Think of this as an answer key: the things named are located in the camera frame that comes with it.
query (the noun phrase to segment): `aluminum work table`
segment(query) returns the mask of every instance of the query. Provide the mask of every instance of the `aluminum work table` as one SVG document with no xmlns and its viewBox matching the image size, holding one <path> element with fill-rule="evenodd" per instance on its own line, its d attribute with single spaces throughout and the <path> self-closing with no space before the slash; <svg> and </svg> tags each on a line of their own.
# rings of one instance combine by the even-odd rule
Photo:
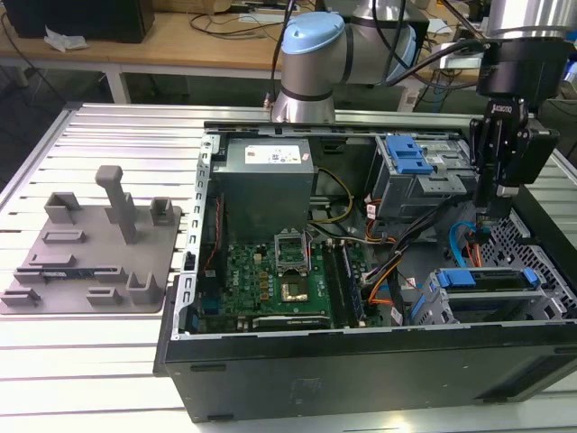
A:
<svg viewBox="0 0 577 433">
<path fill-rule="evenodd" d="M 463 127 L 470 117 L 348 111 L 337 119 Z M 184 230 L 203 125 L 216 120 L 267 115 L 199 106 L 84 105 L 62 112 L 0 194 L 0 290 L 41 230 L 51 192 L 72 191 L 81 205 L 105 203 L 94 184 L 104 163 L 122 166 L 134 204 L 171 197 L 185 212 Z M 531 191 L 577 245 L 577 182 L 562 155 L 555 153 Z M 180 231 L 173 272 L 184 243 Z M 171 379 L 151 372 L 160 315 L 0 317 L 0 431 L 577 431 L 577 374 L 520 404 L 194 425 Z"/>
</svg>

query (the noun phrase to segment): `logo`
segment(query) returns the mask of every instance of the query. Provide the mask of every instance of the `logo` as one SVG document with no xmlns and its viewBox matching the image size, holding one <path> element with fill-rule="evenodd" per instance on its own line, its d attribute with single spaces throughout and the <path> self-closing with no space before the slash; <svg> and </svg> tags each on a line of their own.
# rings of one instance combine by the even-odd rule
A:
<svg viewBox="0 0 577 433">
<path fill-rule="evenodd" d="M 493 105 L 493 110 L 490 112 L 492 115 L 495 113 L 507 113 L 508 115 L 513 114 L 512 106 L 499 106 L 497 104 Z"/>
</svg>

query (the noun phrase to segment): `robotic arm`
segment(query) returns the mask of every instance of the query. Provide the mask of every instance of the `robotic arm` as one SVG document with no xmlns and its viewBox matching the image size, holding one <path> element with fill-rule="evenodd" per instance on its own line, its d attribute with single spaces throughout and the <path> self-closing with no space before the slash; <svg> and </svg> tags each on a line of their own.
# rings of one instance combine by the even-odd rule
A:
<svg viewBox="0 0 577 433">
<path fill-rule="evenodd" d="M 521 185 L 533 183 L 559 141 L 536 119 L 557 95 L 573 50 L 577 0 L 493 0 L 477 93 L 489 97 L 471 122 L 471 163 L 479 173 L 477 224 L 508 216 Z"/>
<path fill-rule="evenodd" d="M 414 29 L 403 25 L 388 75 L 389 51 L 375 22 L 392 41 L 398 20 L 410 19 L 406 14 L 399 18 L 401 2 L 362 0 L 346 26 L 341 17 L 327 13 L 290 20 L 272 119 L 332 123 L 334 84 L 393 85 L 405 72 L 398 59 L 412 64 L 418 40 Z M 473 198 L 478 226 L 508 216 L 519 187 L 536 180 L 558 143 L 559 134 L 536 117 L 546 99 L 557 95 L 573 50 L 565 37 L 576 27 L 577 0 L 492 0 L 477 86 L 477 93 L 490 102 L 484 117 L 471 122 L 471 163 L 479 174 Z"/>
</svg>

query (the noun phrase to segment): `ventilation grille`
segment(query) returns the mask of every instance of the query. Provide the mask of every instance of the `ventilation grille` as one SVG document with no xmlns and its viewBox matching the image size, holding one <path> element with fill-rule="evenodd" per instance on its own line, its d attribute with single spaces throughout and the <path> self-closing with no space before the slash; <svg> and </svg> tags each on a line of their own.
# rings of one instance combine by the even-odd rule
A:
<svg viewBox="0 0 577 433">
<path fill-rule="evenodd" d="M 427 313 L 425 313 L 425 314 L 423 315 L 423 317 L 418 321 L 417 324 L 418 324 L 418 325 L 423 325 L 423 324 L 426 322 L 426 320 L 427 320 L 428 318 L 430 318 L 430 317 L 431 317 L 431 311 L 429 310 L 429 311 L 427 311 Z"/>
<path fill-rule="evenodd" d="M 491 239 L 481 248 L 484 266 L 532 268 L 540 272 L 545 280 L 544 290 L 550 291 L 563 303 L 567 312 L 563 318 L 577 318 L 577 298 L 567 286 L 563 277 L 547 258 L 542 248 L 523 245 L 517 225 L 509 218 L 503 218 L 491 229 Z"/>
</svg>

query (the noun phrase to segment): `gray plastic stand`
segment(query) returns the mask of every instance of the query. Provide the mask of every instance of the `gray plastic stand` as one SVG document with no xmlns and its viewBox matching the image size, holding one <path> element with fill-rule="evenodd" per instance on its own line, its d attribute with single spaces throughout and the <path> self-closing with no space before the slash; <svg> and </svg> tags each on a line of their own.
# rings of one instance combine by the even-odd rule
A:
<svg viewBox="0 0 577 433">
<path fill-rule="evenodd" d="M 180 207 L 153 198 L 149 207 L 124 194 L 117 166 L 96 183 L 111 207 L 79 205 L 53 193 L 41 230 L 14 282 L 0 294 L 1 314 L 148 313 L 162 307 Z"/>
</svg>

